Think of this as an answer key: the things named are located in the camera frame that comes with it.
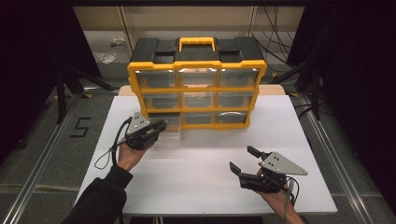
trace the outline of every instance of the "clear plastic bin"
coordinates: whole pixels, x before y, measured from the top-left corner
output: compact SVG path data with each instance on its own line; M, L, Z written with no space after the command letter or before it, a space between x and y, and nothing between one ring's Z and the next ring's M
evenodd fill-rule
M216 69L183 68L178 70L180 86L187 88L206 88L216 86Z
M177 93L143 94L147 108L178 108Z
M167 120L166 130L160 133L157 147L170 147L180 144L180 113L150 113L148 120L155 122L157 120Z
M183 106L210 107L213 106L214 92L182 92Z
M213 112L184 113L186 124L210 124L212 123Z
M218 107L248 107L253 92L218 92Z
M135 71L140 88L172 88L176 86L173 70Z
M253 87L260 69L220 69L219 85L221 87Z
M247 112L218 112L216 113L216 123L245 123Z

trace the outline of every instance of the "human hand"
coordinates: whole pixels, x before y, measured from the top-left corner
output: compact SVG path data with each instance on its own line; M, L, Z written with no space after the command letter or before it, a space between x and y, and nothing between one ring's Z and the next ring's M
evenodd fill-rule
M257 175L263 175L262 169L259 169ZM274 210L274 212L280 218L282 218L282 220L285 223L287 224L303 223L300 216L294 210L291 200L288 200L287 204L285 204L286 197L289 196L286 195L286 192L283 189L280 190L278 193L264 193L260 191L255 191L255 192L258 193L260 196L262 196L262 198L270 205L270 207Z
M143 155L153 146L149 146L143 150L132 149L125 143L120 145L118 166L126 171L134 168L142 159Z

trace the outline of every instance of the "white table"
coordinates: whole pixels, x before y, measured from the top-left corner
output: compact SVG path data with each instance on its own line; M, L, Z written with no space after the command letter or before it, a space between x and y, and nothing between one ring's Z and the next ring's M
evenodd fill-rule
M134 96L114 98L78 197L96 177L106 176L111 164L105 170L93 165L112 145L122 122L139 109ZM289 96L259 96L245 130L182 131L178 147L150 149L131 171L134 179L125 189L128 199L123 213L160 217L273 213L259 195L241 189L238 177L230 171L232 161L242 172L256 174L260 160L247 152L247 146L277 151L308 171L308 175L293 175L300 184L298 213L337 212Z

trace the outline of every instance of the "black sweater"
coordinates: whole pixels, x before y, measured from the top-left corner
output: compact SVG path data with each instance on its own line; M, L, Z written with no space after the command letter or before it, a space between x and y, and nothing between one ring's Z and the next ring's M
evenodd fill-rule
M62 223L114 223L126 202L125 188L133 176L112 166L105 179L96 178L84 190Z

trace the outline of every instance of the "yellow and black tool box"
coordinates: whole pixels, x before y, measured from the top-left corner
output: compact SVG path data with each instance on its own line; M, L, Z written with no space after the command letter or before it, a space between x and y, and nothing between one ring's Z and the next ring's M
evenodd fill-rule
M144 116L228 130L248 127L266 68L253 37L142 38L128 73Z

